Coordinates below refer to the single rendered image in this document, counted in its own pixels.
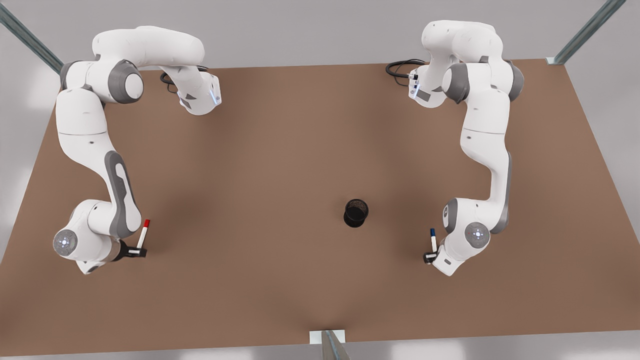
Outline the black mesh pen cup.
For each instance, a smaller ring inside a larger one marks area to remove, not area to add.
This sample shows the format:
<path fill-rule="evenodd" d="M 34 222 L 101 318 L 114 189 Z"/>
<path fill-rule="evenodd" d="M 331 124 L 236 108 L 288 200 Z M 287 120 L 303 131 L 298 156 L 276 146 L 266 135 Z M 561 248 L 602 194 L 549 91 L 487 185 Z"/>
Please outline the black mesh pen cup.
<path fill-rule="evenodd" d="M 351 199 L 345 205 L 343 221 L 345 221 L 345 223 L 351 228 L 361 227 L 364 224 L 369 211 L 370 210 L 366 202 L 361 199 Z"/>

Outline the silver frame post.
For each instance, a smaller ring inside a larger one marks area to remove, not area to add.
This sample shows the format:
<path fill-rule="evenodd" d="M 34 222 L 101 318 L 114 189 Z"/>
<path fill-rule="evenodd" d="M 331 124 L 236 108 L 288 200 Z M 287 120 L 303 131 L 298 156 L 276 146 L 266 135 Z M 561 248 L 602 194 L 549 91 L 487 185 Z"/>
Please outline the silver frame post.
<path fill-rule="evenodd" d="M 1 2 L 0 24 L 37 55 L 44 64 L 55 71 L 57 75 L 61 73 L 62 67 L 64 66 L 63 62 Z"/>
<path fill-rule="evenodd" d="M 345 330 L 312 330 L 309 332 L 309 339 L 311 345 L 321 345 L 322 360 L 351 360 L 344 347 Z"/>
<path fill-rule="evenodd" d="M 627 0 L 606 0 L 594 15 L 581 27 L 576 34 L 558 53 L 552 57 L 546 57 L 548 65 L 564 65 L 573 57 L 580 48 L 615 14 Z"/>

